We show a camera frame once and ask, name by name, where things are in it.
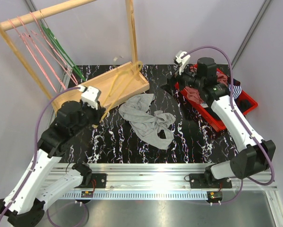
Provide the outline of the salmon pink tank top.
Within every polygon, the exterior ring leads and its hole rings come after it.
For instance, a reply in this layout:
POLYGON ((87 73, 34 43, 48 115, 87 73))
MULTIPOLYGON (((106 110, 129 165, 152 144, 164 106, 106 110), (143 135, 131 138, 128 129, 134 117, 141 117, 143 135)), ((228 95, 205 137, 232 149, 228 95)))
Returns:
POLYGON ((207 103, 211 106, 214 101, 229 94, 228 77, 216 66, 197 67, 190 64, 185 73, 188 76, 184 87, 187 98, 197 104, 207 103))

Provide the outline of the grey tank top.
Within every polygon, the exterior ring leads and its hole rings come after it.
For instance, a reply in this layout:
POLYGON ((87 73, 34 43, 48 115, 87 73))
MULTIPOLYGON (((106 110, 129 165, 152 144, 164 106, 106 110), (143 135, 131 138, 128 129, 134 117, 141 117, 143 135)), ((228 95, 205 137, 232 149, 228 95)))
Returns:
POLYGON ((154 94, 140 94, 131 97, 119 107, 119 114, 128 121, 135 134, 145 143, 158 149, 166 150, 174 139, 169 127, 176 117, 161 110, 153 115, 147 113, 154 94))

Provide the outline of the navy maroon tank top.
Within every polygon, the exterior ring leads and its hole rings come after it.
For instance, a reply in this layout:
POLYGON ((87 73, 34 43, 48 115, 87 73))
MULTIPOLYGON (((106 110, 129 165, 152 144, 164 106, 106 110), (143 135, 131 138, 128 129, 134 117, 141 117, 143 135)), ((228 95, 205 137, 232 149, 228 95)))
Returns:
MULTIPOLYGON (((240 86, 240 82, 233 79, 233 85, 240 86)), ((251 107, 251 103, 247 99, 243 99, 239 96, 238 99, 234 100, 239 108, 239 110, 244 113, 251 107)))

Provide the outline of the blue striped tank top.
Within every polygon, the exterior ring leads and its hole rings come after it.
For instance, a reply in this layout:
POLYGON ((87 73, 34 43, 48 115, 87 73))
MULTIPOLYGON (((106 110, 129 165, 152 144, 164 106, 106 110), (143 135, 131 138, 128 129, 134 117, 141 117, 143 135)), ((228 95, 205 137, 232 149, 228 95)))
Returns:
POLYGON ((240 94, 242 93, 241 86, 233 85, 231 87, 231 85, 229 85, 229 90, 232 91, 232 97, 234 100, 238 99, 240 94))

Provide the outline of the green hanger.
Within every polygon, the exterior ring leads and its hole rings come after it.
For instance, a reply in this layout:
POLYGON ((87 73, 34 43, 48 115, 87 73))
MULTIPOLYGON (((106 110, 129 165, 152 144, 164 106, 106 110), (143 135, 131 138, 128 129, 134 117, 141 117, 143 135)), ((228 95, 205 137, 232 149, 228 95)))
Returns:
POLYGON ((58 52, 58 54, 61 56, 61 58, 66 62, 66 64, 72 69, 74 73, 76 73, 83 82, 86 81, 85 76, 83 73, 80 71, 80 69, 75 65, 73 60, 68 56, 68 54, 65 52, 65 50, 62 48, 61 44, 53 34, 53 32, 50 30, 48 27, 48 24, 44 22, 45 25, 42 23, 41 27, 46 34, 46 36, 49 38, 51 44, 53 45, 54 50, 58 52))

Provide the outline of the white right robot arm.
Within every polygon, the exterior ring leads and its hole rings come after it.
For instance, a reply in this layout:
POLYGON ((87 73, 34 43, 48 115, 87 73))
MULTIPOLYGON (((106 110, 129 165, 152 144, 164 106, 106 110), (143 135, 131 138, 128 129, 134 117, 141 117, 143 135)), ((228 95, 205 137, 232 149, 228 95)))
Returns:
POLYGON ((206 186, 215 188, 221 180, 231 177, 250 179, 252 175, 265 170, 271 171, 271 179, 267 182, 271 184, 274 180, 274 168, 271 163, 275 152, 274 142, 263 139, 251 127, 230 96, 227 85, 218 82, 217 65, 213 58, 198 59, 194 71, 188 69, 189 60, 190 56, 185 52, 175 57, 174 62, 178 67, 167 79, 167 87, 170 91, 173 91, 175 86, 178 86, 180 91, 185 88, 196 89, 201 99, 224 123, 238 150, 238 154, 231 160, 205 168, 206 186))

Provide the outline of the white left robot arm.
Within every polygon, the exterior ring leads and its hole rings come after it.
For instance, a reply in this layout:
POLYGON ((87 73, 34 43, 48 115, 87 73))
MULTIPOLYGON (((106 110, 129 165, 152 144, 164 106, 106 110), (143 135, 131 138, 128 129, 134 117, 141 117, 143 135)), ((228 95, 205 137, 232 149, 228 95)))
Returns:
POLYGON ((69 151, 71 140, 86 127, 98 125, 105 111, 98 101, 67 101, 57 117, 37 142, 34 157, 22 178, 4 199, 0 199, 0 215, 7 216, 14 227, 36 226, 48 208, 75 187, 86 188, 92 180, 88 164, 75 163, 64 176, 41 189, 53 167, 69 151))

